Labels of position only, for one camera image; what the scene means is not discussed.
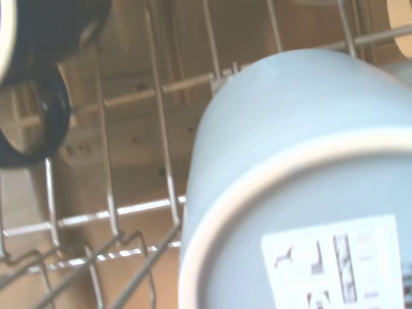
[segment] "black mug handle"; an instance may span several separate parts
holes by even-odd
[[[16,150],[0,130],[0,168],[27,167],[43,162],[61,146],[70,122],[70,100],[60,71],[49,66],[36,71],[33,81],[41,101],[44,141],[32,153]]]

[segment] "cup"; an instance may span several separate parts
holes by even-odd
[[[196,134],[180,308],[343,308],[354,299],[403,308],[411,174],[407,86],[328,50],[252,64],[212,99]]]
[[[62,144],[70,102],[57,63],[97,40],[111,0],[0,0],[0,89],[32,81],[44,118],[43,145],[19,153],[0,132],[0,167],[33,165]]]

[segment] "dishwasher rack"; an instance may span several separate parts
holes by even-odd
[[[207,35],[209,39],[210,53],[213,64],[213,72],[208,72],[202,75],[191,77],[178,82],[162,84],[160,81],[159,74],[159,53],[158,47],[156,45],[156,35],[153,24],[153,10],[149,5],[146,5],[144,11],[142,12],[145,30],[147,32],[147,38],[149,43],[149,51],[151,56],[151,67],[153,71],[153,82],[154,88],[145,89],[136,93],[122,95],[120,97],[105,99],[102,95],[100,70],[99,70],[99,59],[98,52],[96,53],[97,62],[97,89],[99,93],[98,104],[86,106],[83,108],[78,108],[73,113],[87,113],[90,111],[98,111],[100,115],[100,133],[102,137],[103,155],[104,155],[104,172],[106,181],[106,194],[107,194],[107,204],[108,209],[106,211],[100,211],[94,214],[83,214],[78,216],[72,216],[57,220],[55,211],[55,192],[53,185],[53,165],[50,159],[46,160],[46,186],[47,186],[47,198],[48,198],[48,213],[49,220],[34,224],[26,225],[22,227],[16,227],[12,229],[4,229],[2,221],[2,212],[0,208],[0,262],[6,265],[23,265],[16,271],[0,277],[0,289],[5,288],[11,282],[16,280],[20,276],[27,274],[41,273],[44,281],[44,286],[46,290],[46,295],[44,298],[37,303],[33,308],[40,309],[46,306],[54,306],[53,300],[61,294],[65,289],[69,288],[71,284],[80,277],[83,273],[89,271],[91,274],[93,287],[95,291],[95,297],[97,300],[98,308],[105,308],[107,304],[104,303],[104,298],[102,294],[102,289],[98,279],[96,263],[101,263],[110,259],[125,258],[134,255],[143,255],[145,258],[145,263],[143,267],[134,275],[132,280],[125,286],[123,292],[119,295],[118,299],[111,304],[111,308],[121,308],[124,306],[126,301],[129,299],[131,294],[139,286],[143,280],[148,280],[149,287],[151,291],[151,308],[156,307],[156,291],[153,284],[153,278],[151,276],[151,267],[158,261],[162,254],[171,248],[178,248],[180,242],[175,239],[178,237],[181,226],[182,218],[179,215],[179,208],[184,206],[185,197],[177,196],[174,188],[174,178],[173,178],[173,167],[171,163],[171,155],[169,153],[169,141],[168,141],[168,131],[165,123],[164,115],[164,94],[174,93],[176,91],[190,89],[199,85],[208,85],[213,83],[222,83],[226,80],[227,76],[223,74],[224,71],[220,66],[218,57],[218,47],[216,46],[215,36],[214,36],[214,25],[212,23],[211,12],[209,10],[208,0],[202,1],[203,13],[206,22]],[[267,5],[267,13],[270,18],[270,25],[272,29],[272,35],[276,43],[277,50],[279,52],[283,51],[282,37],[280,35],[275,3],[276,0],[265,0]],[[352,57],[357,57],[357,47],[362,48],[364,46],[377,44],[379,42],[384,42],[396,37],[403,35],[408,35],[412,33],[412,25],[403,26],[400,28],[394,28],[392,30],[387,30],[383,32],[375,32],[367,35],[354,35],[350,29],[350,24],[348,21],[348,12],[344,6],[345,0],[336,0],[336,4],[339,7],[339,13],[342,22],[342,28],[344,30],[345,41],[336,42],[326,46],[320,46],[322,48],[327,48],[330,50],[337,51],[347,51]],[[355,24],[359,23],[359,14],[354,11],[354,18],[357,21]],[[232,74],[237,73],[236,68],[229,69]],[[158,111],[158,120],[160,126],[161,141],[163,146],[163,156],[165,164],[165,175],[167,180],[167,189],[169,196],[164,200],[149,201],[147,203],[141,203],[138,205],[116,208],[113,199],[113,186],[111,180],[111,161],[109,152],[109,142],[107,136],[107,125],[106,125],[106,113],[113,106],[119,106],[122,104],[129,103],[131,101],[139,101],[145,98],[155,98]],[[2,129],[5,128],[22,128],[26,126],[32,126],[33,124],[39,123],[38,116],[30,116],[22,118],[18,121],[13,121],[3,124]],[[174,227],[169,231],[169,233],[164,237],[164,240],[156,246],[147,246],[144,241],[144,236],[137,230],[130,236],[125,235],[118,224],[119,216],[131,216],[138,214],[143,211],[153,211],[158,209],[170,209],[171,215],[173,217]],[[61,260],[57,263],[52,263],[46,265],[44,260],[50,256],[57,255],[61,248],[61,242],[59,239],[59,232],[62,229],[70,229],[75,227],[85,226],[94,221],[108,220],[110,222],[111,231],[113,237],[108,240],[108,242],[101,248],[92,250],[88,244],[83,243],[79,246],[85,248],[86,256],[82,258]],[[50,231],[51,238],[53,240],[53,247],[45,252],[39,252],[38,250],[30,250],[22,256],[14,257],[9,254],[5,247],[6,238],[12,238],[16,236],[22,236],[25,234],[38,233]],[[107,252],[113,245],[126,245],[132,241],[137,241],[140,244],[139,248],[134,250],[120,250],[118,252]],[[48,272],[61,270],[64,268],[72,268],[73,270],[63,277],[62,281],[55,287],[51,287]]]

